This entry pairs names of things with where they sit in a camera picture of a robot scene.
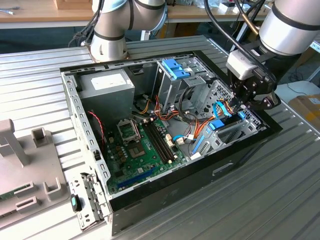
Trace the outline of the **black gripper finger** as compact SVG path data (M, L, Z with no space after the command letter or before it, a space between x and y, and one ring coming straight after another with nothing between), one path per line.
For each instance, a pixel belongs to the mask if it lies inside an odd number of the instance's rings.
M232 89L234 98L231 101L231 106L234 110L238 110L241 105L247 105L254 98L255 82L249 80L232 79L230 88Z
M247 102L244 102L243 105L251 111L264 111L273 109L281 104L281 99L274 92L265 94L262 99L250 99Z

